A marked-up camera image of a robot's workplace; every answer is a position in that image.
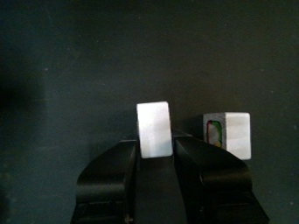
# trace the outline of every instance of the block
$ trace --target block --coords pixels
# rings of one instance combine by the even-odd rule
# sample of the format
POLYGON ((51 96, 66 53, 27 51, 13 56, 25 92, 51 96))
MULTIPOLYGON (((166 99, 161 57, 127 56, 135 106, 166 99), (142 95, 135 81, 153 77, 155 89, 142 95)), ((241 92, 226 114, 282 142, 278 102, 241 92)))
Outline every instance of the block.
POLYGON ((137 104, 142 158, 174 154, 172 119, 168 101, 137 104))
POLYGON ((252 159, 250 114, 204 115, 205 142, 228 150, 238 158, 252 159))

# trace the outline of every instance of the black surface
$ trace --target black surface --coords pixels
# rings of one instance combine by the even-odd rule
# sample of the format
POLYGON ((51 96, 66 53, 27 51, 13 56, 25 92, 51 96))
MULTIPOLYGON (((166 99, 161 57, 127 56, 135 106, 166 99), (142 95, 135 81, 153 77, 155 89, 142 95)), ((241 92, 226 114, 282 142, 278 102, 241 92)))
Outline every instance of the black surface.
POLYGON ((192 136, 174 139, 174 155, 190 223, 269 223, 244 161, 192 136))
POLYGON ((123 224, 134 217, 137 141, 123 141, 94 159, 78 181, 71 224, 123 224))
POLYGON ((0 2, 0 220, 69 223, 83 168, 169 101, 186 131, 252 114, 254 191, 297 224, 298 2, 98 2, 0 2))
POLYGON ((142 159, 135 189, 135 223, 188 224, 174 157, 142 159))

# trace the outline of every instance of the dark background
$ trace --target dark background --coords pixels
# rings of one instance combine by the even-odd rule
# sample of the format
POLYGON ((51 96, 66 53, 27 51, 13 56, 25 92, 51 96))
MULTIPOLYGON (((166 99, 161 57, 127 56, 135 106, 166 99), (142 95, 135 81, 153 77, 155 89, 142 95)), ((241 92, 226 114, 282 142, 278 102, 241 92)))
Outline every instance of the dark background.
POLYGON ((254 192, 299 223, 298 1, 0 1, 0 222, 69 223, 90 160, 137 134, 249 112, 254 192))

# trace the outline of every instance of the white block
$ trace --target white block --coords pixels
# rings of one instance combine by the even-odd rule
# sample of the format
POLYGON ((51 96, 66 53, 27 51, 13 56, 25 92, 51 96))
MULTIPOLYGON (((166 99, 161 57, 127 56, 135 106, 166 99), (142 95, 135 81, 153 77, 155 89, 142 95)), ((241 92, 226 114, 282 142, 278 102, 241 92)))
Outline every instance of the white block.
POLYGON ((252 159, 250 114, 204 115, 205 141, 228 150, 241 159, 252 159))
POLYGON ((172 156, 174 147, 168 101, 137 104, 137 113, 142 157, 172 156))

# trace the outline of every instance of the rectangular block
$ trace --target rectangular block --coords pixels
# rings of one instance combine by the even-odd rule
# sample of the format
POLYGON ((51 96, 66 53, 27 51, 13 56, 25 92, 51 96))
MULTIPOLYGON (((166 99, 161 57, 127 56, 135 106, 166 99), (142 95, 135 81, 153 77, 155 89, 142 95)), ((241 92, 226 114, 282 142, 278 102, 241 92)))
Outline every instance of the rectangular block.
POLYGON ((137 105, 138 129, 143 158, 174 154, 170 109, 166 101, 137 105))
POLYGON ((205 141, 228 150, 241 159, 252 159, 250 114, 204 115, 205 141))

